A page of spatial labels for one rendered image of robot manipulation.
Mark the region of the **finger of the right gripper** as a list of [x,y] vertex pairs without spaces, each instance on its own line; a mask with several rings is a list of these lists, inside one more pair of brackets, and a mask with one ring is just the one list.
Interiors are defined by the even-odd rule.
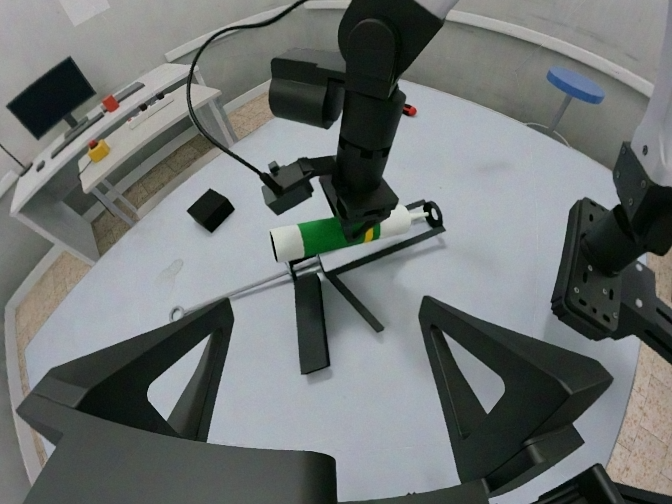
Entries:
[[332,202],[331,202],[331,200],[330,200],[328,194],[327,194],[326,191],[324,190],[324,187],[323,187],[323,179],[324,179],[324,175],[321,175],[321,176],[318,177],[318,181],[319,181],[319,183],[320,183],[320,185],[321,185],[321,187],[322,187],[322,190],[323,190],[324,195],[325,195],[325,197],[326,197],[326,199],[327,199],[327,202],[328,202],[328,204],[329,204],[329,206],[330,206],[330,209],[331,209],[331,211],[332,211],[332,213],[333,213],[333,216],[336,216],[336,210],[335,210],[335,208],[334,208],[334,206],[333,206],[333,204],[332,204]]
[[[342,222],[340,220],[337,212],[336,212],[337,219],[339,221],[340,227],[342,229],[342,232],[343,232],[344,237],[346,239],[346,242],[348,244],[349,243],[354,243],[357,240],[359,240],[369,229],[373,228],[377,224],[386,220],[391,215],[391,211],[384,212],[382,210],[382,208],[377,209],[377,210],[379,211],[379,213],[377,215],[378,217],[373,217],[373,218],[368,218],[368,219],[363,219],[363,220],[358,220],[358,221],[353,221],[353,222],[348,222],[348,223]],[[364,222],[364,221],[366,221],[366,222]],[[353,227],[353,225],[355,223],[360,223],[360,222],[364,222],[363,225],[358,229],[358,231],[354,235],[352,235],[351,227]]]

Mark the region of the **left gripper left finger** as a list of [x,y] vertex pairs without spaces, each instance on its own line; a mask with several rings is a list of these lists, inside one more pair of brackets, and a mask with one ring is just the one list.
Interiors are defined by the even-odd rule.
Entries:
[[[32,390],[97,418],[207,443],[234,320],[230,299],[221,298],[174,322],[50,368]],[[148,400],[149,386],[209,335],[166,421]]]

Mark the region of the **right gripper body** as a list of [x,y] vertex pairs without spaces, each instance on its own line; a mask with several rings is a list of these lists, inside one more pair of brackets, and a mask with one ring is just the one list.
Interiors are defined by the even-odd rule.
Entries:
[[363,146],[347,141],[339,131],[335,155],[297,157],[269,175],[278,184],[273,194],[278,198],[311,178],[324,175],[323,187],[342,222],[378,217],[377,209],[395,210],[400,200],[383,177],[392,145],[362,152]]

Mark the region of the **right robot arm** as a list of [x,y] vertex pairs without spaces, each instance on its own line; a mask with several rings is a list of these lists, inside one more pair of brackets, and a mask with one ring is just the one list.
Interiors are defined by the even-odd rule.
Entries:
[[[390,146],[407,99],[398,80],[458,1],[351,0],[338,28],[340,50],[292,46],[271,59],[271,112],[324,129],[342,112],[340,134],[362,152]],[[621,201],[611,211],[587,197],[579,203],[564,298],[604,333],[618,327],[627,266],[672,247],[672,0],[652,97],[633,141],[622,143],[612,181]],[[278,216],[314,188],[308,180],[278,198],[265,184],[261,191]]]

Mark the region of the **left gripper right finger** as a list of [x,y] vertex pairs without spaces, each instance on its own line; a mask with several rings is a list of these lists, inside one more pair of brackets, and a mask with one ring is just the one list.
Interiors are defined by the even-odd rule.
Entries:
[[[614,380],[596,359],[429,295],[418,319],[461,484],[479,480],[523,445],[573,425]],[[503,380],[504,394],[488,414],[442,331]]]

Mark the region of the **red and black screwdriver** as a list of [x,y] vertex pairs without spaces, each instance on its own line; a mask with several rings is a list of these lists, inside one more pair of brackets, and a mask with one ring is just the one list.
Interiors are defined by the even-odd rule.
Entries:
[[402,113],[405,114],[405,115],[408,115],[408,116],[415,116],[417,114],[417,110],[414,107],[405,104],[405,107],[404,107]]

